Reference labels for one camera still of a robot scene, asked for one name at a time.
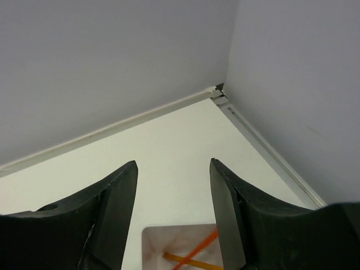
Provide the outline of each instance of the orange stick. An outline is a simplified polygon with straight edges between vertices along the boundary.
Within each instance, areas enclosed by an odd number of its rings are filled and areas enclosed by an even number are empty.
[[[179,262],[173,270],[178,270],[181,266],[188,263],[192,257],[194,257],[197,253],[202,251],[204,248],[206,248],[208,245],[210,245],[216,238],[218,238],[218,230],[215,229],[207,238],[203,240],[188,256],[184,258],[181,262]]]
[[[166,260],[172,260],[174,262],[181,262],[185,258],[185,257],[169,254],[167,252],[164,253],[163,257]],[[189,260],[189,262],[187,262],[186,264],[188,266],[195,266],[197,268],[206,269],[206,270],[224,270],[224,268],[221,266],[213,265],[210,263],[203,263],[198,260]]]

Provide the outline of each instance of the white container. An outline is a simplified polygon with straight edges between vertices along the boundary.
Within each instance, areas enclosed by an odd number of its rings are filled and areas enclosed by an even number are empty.
[[[209,236],[215,227],[215,224],[204,224],[145,228],[142,231],[142,269],[171,270],[178,263],[164,259],[164,252],[185,257]],[[223,266],[218,238],[192,259]],[[181,270],[199,270],[199,268],[184,265]]]

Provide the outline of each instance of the white floor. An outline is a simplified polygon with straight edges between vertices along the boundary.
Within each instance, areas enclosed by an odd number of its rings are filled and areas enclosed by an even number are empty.
[[[144,228],[215,223],[211,158],[263,191],[304,206],[207,99],[1,178],[0,213],[37,210],[135,160],[138,186],[122,269],[139,270]]]

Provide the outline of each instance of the white trim strip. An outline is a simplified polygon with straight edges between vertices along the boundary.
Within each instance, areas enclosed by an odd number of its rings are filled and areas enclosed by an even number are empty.
[[[251,145],[262,155],[267,163],[291,188],[308,208],[326,206],[321,197],[307,182],[286,162],[286,160],[265,140],[263,136],[234,108],[229,100],[214,100],[232,124],[244,135]]]
[[[72,139],[71,141],[61,143],[59,145],[53,146],[51,148],[45,149],[43,151],[34,153],[32,155],[26,156],[24,158],[0,166],[0,177],[7,176],[11,173],[38,164],[47,159],[54,158],[55,156],[59,156],[71,150],[92,143],[94,141],[98,141],[102,138],[124,131],[128,128],[134,127],[136,125],[140,125],[151,119],[155,119],[157,117],[171,113],[172,111],[176,111],[178,109],[194,104],[201,100],[211,97],[216,97],[221,94],[222,93],[220,91],[215,90],[215,87],[209,87],[199,93],[185,97],[181,100],[174,101],[164,106],[157,107],[153,110],[144,112],[142,114],[138,114],[136,116],[108,125],[104,128],[98,129],[94,132],[88,133],[81,137]]]

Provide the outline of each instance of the gray wall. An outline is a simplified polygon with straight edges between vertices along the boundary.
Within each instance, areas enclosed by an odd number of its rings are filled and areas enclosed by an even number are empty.
[[[0,165],[224,82],[236,0],[1,0]]]
[[[327,202],[360,200],[360,1],[241,0],[225,91]]]

